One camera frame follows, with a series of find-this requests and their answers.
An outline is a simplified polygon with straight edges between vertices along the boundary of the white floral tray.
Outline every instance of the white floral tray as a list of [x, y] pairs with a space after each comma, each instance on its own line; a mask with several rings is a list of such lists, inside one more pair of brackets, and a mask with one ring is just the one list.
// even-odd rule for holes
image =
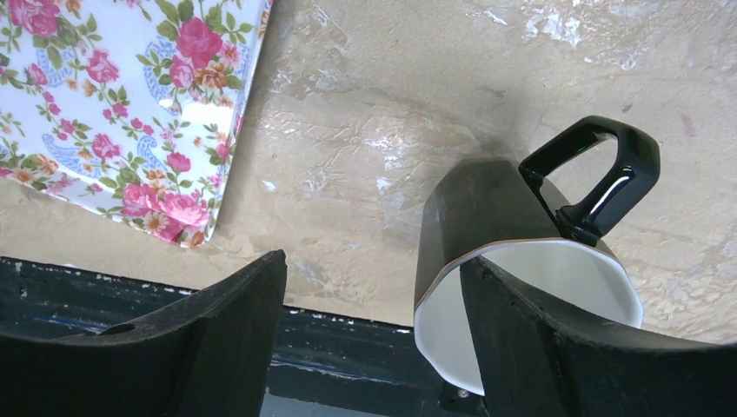
[[271, 3], [0, 0], [0, 177], [206, 242]]

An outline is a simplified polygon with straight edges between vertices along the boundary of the floral tray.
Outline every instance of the floral tray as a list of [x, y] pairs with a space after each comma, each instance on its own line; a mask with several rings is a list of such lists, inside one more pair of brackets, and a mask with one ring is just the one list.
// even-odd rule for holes
[[0, 0], [0, 177], [206, 242], [271, 3]]

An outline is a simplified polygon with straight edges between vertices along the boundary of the gray floor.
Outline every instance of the gray floor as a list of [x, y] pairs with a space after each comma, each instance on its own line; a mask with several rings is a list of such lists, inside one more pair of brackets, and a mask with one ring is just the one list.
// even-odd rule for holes
[[349, 411], [343, 408], [321, 406], [320, 404], [290, 400], [266, 394], [263, 397], [261, 417], [376, 417]]

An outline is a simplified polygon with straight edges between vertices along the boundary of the scratched surface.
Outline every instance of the scratched surface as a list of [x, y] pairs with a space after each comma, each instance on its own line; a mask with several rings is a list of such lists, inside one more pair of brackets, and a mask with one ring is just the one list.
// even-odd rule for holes
[[[737, 341], [737, 2], [297, 0], [275, 2], [270, 24], [209, 245], [168, 246], [0, 182], [0, 255], [203, 288], [283, 248], [288, 304], [409, 324], [440, 178], [597, 114], [661, 143], [659, 184], [606, 239], [645, 328]], [[612, 152], [553, 180], [576, 200]]]

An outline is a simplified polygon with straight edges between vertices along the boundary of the floral pattern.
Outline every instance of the floral pattern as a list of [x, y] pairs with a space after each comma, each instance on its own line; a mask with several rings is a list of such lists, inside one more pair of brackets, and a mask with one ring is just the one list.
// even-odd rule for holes
[[105, 3], [0, 0], [0, 177], [197, 246], [271, 0]]

